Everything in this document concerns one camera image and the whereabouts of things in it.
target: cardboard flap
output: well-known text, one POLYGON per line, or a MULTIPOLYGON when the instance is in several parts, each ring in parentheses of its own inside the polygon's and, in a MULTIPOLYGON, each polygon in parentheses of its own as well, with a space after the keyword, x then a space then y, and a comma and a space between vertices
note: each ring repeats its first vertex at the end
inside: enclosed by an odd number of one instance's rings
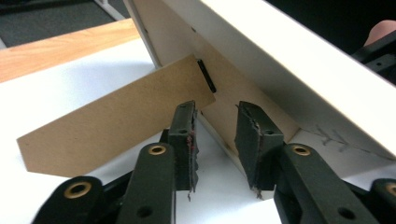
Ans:
POLYGON ((176 106, 215 101, 193 56, 165 66, 18 139, 26 168, 84 175, 168 127, 176 106))

